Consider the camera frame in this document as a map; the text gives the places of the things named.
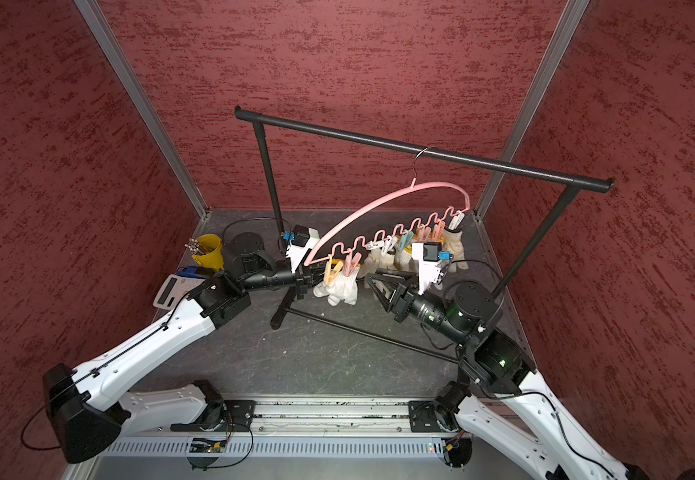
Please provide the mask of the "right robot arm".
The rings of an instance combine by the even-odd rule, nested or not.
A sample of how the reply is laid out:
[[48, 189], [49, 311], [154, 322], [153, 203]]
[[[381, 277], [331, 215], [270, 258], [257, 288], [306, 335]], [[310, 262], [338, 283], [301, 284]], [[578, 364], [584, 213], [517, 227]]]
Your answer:
[[575, 420], [531, 356], [497, 329], [501, 308], [477, 281], [453, 285], [451, 298], [419, 292], [411, 272], [379, 270], [367, 277], [383, 309], [451, 340], [459, 381], [435, 399], [439, 424], [471, 434], [533, 479], [645, 479], [614, 458]]

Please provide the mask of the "beige work glove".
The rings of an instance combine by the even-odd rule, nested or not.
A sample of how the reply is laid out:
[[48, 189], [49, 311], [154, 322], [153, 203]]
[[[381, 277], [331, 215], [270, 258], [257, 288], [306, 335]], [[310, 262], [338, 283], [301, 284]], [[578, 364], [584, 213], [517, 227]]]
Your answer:
[[465, 248], [463, 247], [463, 230], [445, 229], [443, 231], [443, 248], [451, 254], [451, 266], [449, 272], [455, 273], [457, 270], [467, 270], [469, 266], [465, 263]]

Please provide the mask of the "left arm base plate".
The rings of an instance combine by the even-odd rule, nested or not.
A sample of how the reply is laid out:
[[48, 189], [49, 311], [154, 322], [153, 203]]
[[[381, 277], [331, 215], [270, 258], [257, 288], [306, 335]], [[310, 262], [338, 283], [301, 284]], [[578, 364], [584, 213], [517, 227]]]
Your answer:
[[233, 432], [247, 431], [257, 403], [253, 400], [224, 400], [210, 402], [191, 422], [171, 424], [172, 432]]

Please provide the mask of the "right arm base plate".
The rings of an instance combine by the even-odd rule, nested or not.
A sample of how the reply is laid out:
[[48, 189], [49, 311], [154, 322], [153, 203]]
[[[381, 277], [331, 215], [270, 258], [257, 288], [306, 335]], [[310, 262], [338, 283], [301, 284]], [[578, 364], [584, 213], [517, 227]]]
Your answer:
[[463, 398], [455, 407], [435, 399], [409, 401], [409, 428], [414, 434], [443, 439], [457, 437], [459, 432], [483, 436], [499, 419], [499, 414], [475, 396]]

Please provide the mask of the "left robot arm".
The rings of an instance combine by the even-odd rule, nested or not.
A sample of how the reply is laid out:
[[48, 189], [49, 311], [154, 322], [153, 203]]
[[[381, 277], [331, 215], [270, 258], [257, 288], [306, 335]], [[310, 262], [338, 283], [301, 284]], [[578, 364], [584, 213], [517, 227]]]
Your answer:
[[276, 261], [259, 235], [237, 236], [225, 247], [229, 258], [223, 268], [183, 294], [165, 318], [93, 360], [75, 368], [57, 364], [44, 374], [41, 412], [68, 463], [97, 456], [120, 436], [157, 427], [228, 428], [224, 400], [206, 380], [149, 393], [132, 388], [180, 350], [241, 314], [251, 304], [251, 291], [289, 288], [301, 297], [323, 280], [322, 270], [307, 266], [318, 232], [297, 225], [281, 238], [285, 258]]

